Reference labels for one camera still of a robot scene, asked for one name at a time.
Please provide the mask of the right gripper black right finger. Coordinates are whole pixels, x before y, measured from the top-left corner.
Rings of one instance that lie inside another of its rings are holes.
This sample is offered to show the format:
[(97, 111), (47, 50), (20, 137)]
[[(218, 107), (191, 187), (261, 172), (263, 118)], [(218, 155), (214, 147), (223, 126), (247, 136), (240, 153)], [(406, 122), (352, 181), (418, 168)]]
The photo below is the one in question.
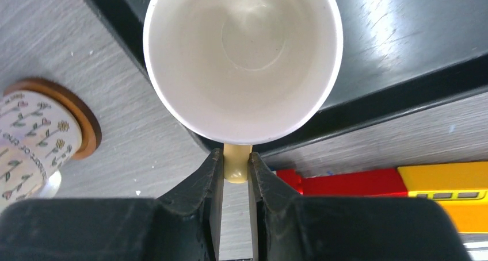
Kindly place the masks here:
[(254, 260), (470, 260), (434, 201), (303, 196), (255, 152), (248, 170)]

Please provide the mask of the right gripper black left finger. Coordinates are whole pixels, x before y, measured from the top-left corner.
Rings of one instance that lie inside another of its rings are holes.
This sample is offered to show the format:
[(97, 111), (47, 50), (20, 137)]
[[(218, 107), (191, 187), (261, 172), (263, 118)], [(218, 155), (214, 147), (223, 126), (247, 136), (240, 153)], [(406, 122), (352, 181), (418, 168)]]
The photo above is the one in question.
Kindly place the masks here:
[(26, 199), (1, 214), (2, 260), (217, 260), (223, 152), (158, 198)]

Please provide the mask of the yellow mug white inside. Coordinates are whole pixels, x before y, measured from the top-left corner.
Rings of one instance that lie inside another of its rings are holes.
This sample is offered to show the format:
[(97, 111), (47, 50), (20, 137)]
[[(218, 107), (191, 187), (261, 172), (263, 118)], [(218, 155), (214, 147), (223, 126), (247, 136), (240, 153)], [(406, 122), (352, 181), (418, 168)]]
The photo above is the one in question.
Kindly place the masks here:
[(166, 109), (223, 143), (224, 177), (248, 179), (252, 147), (291, 134), (337, 80), (336, 0), (150, 0), (143, 54)]

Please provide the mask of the white mug orange inside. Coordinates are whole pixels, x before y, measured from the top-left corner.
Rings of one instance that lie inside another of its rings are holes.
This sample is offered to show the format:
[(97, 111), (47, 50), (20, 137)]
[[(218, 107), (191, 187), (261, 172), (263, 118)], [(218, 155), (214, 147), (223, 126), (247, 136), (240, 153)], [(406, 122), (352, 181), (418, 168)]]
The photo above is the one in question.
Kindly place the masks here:
[(1, 99), (1, 209), (38, 194), (82, 144), (75, 117), (28, 90)]

